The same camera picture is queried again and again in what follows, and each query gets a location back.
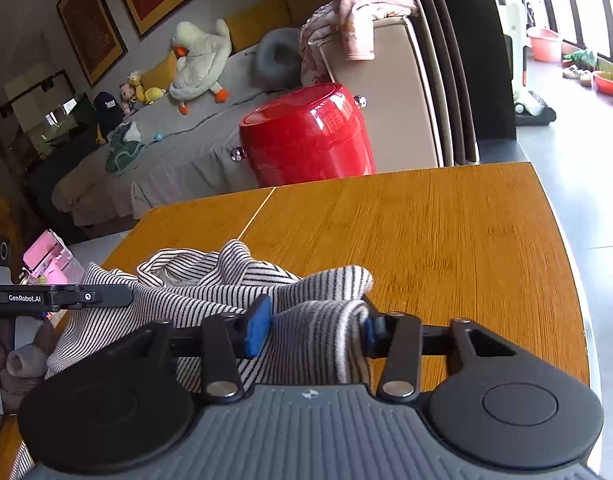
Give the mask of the grey striped knit garment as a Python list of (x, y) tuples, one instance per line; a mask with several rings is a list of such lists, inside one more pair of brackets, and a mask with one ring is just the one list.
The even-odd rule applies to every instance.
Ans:
[(203, 387), (201, 348), (221, 337), (216, 355), (244, 389), (371, 377), (362, 338), (373, 278), (361, 266), (298, 278), (232, 240), (217, 252), (159, 250), (132, 274), (93, 265), (83, 282), (131, 301), (69, 315), (46, 379), (21, 405), (16, 479), (41, 451), (109, 472), (180, 439)]

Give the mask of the pink box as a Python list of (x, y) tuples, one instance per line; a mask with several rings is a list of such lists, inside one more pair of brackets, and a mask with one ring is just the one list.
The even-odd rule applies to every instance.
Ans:
[(64, 241), (45, 230), (22, 256), (28, 282), (33, 285), (79, 284), (84, 269)]

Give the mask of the glass fish tank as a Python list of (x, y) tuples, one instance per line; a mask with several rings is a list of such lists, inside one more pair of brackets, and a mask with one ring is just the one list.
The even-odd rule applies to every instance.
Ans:
[(0, 194), (48, 197), (99, 148), (96, 112), (65, 70), (38, 64), (5, 86), (0, 105)]

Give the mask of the grey covered sofa bed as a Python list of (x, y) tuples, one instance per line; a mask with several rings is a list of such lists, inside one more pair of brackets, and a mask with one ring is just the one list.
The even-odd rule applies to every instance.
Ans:
[(78, 163), (52, 190), (52, 204), (76, 226), (96, 226), (116, 218), (138, 220), (154, 207), (195, 198), (247, 191), (258, 186), (249, 162), (237, 162), (239, 123), (280, 92), (258, 88), (252, 78), (256, 48), (232, 55), (221, 81), (226, 102), (209, 94), (180, 114), (167, 98), (137, 112), (135, 122), (146, 148), (120, 176), (108, 174), (104, 145)]

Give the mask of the green white plush toy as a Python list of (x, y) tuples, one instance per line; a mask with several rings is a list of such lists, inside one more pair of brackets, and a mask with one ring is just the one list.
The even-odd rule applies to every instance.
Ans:
[(135, 122), (122, 122), (107, 136), (109, 151), (105, 163), (108, 174), (120, 176), (142, 153), (146, 144)]

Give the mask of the black cap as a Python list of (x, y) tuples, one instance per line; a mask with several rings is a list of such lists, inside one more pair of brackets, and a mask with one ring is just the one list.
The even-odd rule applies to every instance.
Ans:
[(94, 99), (96, 119), (100, 132), (103, 136), (108, 136), (116, 127), (124, 121), (124, 110), (116, 102), (114, 96), (108, 92), (99, 92)]

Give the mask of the red glossy round stool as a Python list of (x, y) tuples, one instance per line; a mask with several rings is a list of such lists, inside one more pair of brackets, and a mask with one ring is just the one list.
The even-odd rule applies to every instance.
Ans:
[(239, 139), (262, 188), (376, 172), (361, 106), (338, 82), (264, 103), (241, 119)]

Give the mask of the small yellow doll toys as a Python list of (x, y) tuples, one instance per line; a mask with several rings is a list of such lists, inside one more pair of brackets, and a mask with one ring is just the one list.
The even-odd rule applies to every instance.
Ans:
[(146, 89), (143, 85), (142, 75), (133, 72), (128, 80), (120, 86), (121, 106), (125, 116), (131, 116), (144, 106), (154, 104), (165, 96), (166, 91), (158, 87)]

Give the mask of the yellow cushion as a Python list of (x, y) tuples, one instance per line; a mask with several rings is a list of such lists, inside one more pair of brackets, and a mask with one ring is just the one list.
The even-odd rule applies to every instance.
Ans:
[(142, 86), (144, 90), (151, 88), (159, 88), (168, 90), (171, 82), (177, 74), (177, 57), (173, 51), (170, 51), (166, 57), (151, 70), (141, 73)]

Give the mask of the red framed picture lower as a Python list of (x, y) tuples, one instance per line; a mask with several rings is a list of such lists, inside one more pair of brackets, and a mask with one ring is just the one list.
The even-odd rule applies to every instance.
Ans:
[(106, 0), (59, 0), (57, 12), (71, 47), (91, 87), (128, 48)]

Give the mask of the grey neck pillow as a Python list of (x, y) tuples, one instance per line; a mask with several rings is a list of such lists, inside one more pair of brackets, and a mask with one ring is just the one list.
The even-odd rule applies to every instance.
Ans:
[(252, 67), (253, 82), (265, 91), (299, 87), (301, 64), (299, 29), (273, 29), (256, 48)]

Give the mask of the white goose plush toy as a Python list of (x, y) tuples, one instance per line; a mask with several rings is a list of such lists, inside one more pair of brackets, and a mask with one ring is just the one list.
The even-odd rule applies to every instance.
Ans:
[(172, 46), (177, 55), (177, 74), (169, 85), (169, 95), (178, 102), (183, 115), (188, 114), (187, 102), (210, 92), (215, 101), (224, 103), (228, 91), (218, 82), (232, 53), (232, 40), (226, 21), (215, 21), (215, 34), (204, 32), (191, 22), (177, 24)]

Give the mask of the pink patterned cloth pile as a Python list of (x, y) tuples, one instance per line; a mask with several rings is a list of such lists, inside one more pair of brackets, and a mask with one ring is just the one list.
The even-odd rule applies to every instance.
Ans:
[(347, 61), (372, 61), (375, 58), (374, 22), (418, 13), (414, 0), (331, 0), (320, 6), (300, 30), (302, 86), (325, 81), (327, 70), (320, 44), (329, 36), (340, 36)]

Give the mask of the pink basin far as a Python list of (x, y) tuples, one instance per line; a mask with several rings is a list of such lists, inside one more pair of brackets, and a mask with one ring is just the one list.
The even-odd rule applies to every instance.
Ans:
[(561, 62), (561, 37), (548, 28), (530, 27), (527, 29), (533, 58), (546, 63)]

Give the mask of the red plastic basin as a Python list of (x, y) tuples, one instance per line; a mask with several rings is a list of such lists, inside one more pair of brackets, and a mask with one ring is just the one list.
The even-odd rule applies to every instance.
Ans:
[(605, 96), (613, 96), (613, 72), (595, 70), (592, 74), (594, 89)]

